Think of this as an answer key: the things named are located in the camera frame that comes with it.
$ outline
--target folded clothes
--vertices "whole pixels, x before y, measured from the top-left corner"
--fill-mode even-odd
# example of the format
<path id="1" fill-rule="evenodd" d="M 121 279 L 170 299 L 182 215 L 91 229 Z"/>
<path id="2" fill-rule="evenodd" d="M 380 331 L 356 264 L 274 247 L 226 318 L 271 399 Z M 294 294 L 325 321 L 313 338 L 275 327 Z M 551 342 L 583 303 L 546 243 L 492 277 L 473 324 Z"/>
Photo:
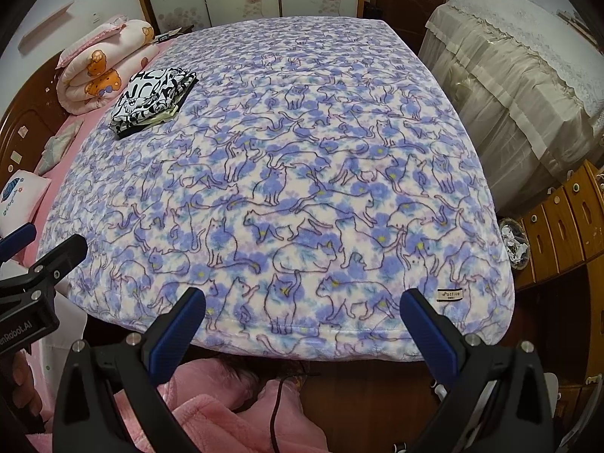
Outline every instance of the folded clothes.
<path id="1" fill-rule="evenodd" d="M 117 136 L 120 139 L 123 139 L 125 137 L 130 136 L 131 134 L 137 133 L 138 131 L 142 131 L 143 129 L 149 126 L 154 126 L 156 124 L 160 124 L 162 122 L 166 122 L 170 119 L 173 119 L 176 114 L 178 114 L 178 111 L 182 107 L 182 104 L 186 100 L 186 97 L 188 96 L 195 83 L 197 83 L 197 77 L 193 78 L 193 80 L 188 84 L 185 90 L 183 90 L 179 93 L 179 95 L 174 97 L 173 105 L 170 108 L 167 108 L 159 112 L 158 114 L 155 114 L 155 116 L 149 117 L 149 119 L 139 120 L 137 123 L 122 123 L 120 130 L 114 128 L 113 125 L 112 128 L 114 129 L 114 131 L 116 131 Z"/>
<path id="2" fill-rule="evenodd" d="M 183 68 L 137 73 L 130 79 L 114 107 L 111 127 L 120 134 L 172 108 L 176 98 L 189 89 L 196 78 L 195 73 Z"/>

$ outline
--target white pillow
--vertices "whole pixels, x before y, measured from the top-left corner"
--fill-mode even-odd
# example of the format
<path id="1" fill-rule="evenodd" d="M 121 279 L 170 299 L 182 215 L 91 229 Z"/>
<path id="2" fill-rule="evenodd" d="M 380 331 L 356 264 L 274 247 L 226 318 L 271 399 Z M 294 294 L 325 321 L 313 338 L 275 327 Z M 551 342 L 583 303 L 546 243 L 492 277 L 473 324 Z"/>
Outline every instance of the white pillow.
<path id="1" fill-rule="evenodd" d="M 63 158 L 63 155 L 73 143 L 73 140 L 83 123 L 83 119 L 75 120 L 68 125 L 61 134 L 49 138 L 46 142 L 46 146 L 44 146 L 42 158 L 34 169 L 34 174 L 44 175 L 61 161 L 61 158 Z"/>
<path id="2" fill-rule="evenodd" d="M 50 179 L 17 170 L 2 190 L 0 197 L 0 237 L 10 235 L 34 218 Z"/>

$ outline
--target metal bolt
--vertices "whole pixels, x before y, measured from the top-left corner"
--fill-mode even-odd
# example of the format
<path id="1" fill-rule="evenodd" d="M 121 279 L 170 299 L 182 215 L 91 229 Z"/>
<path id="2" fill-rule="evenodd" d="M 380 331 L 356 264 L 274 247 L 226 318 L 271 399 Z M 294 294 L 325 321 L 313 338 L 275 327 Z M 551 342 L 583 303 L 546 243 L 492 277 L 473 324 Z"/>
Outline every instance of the metal bolt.
<path id="1" fill-rule="evenodd" d="M 83 340 L 77 340 L 71 345 L 71 349 L 75 353 L 82 352 L 86 347 L 86 343 Z"/>
<path id="2" fill-rule="evenodd" d="M 477 334 L 468 334 L 468 335 L 464 336 L 464 339 L 465 339 L 466 343 L 471 345 L 472 347 L 476 347 L 476 346 L 482 344 L 482 339 Z"/>
<path id="3" fill-rule="evenodd" d="M 138 332 L 132 332 L 126 336 L 126 344 L 137 345 L 143 337 Z"/>
<path id="4" fill-rule="evenodd" d="M 532 353 L 535 350 L 535 347 L 530 341 L 522 341 L 520 343 L 520 349 L 522 349 L 525 353 Z"/>

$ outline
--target blanket label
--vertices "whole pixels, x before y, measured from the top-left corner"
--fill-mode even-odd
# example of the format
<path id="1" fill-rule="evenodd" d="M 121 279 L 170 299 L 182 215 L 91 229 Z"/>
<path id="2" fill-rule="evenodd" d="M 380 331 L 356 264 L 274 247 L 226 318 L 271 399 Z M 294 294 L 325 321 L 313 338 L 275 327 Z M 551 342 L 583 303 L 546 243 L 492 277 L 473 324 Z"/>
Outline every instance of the blanket label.
<path id="1" fill-rule="evenodd" d="M 463 289 L 439 289 L 436 301 L 460 301 L 463 298 Z"/>

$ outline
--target white lace tablecloth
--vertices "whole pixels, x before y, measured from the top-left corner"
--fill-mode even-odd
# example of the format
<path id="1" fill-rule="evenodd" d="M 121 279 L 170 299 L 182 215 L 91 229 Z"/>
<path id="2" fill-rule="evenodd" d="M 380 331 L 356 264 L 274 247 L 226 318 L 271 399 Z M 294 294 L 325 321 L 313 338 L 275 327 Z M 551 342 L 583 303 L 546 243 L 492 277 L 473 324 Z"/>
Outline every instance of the white lace tablecloth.
<path id="1" fill-rule="evenodd" d="M 539 54 L 575 89 L 590 117 L 604 110 L 604 56 L 562 19 L 528 0 L 451 0 L 448 5 L 484 19 Z M 596 132 L 602 122 L 594 125 Z"/>

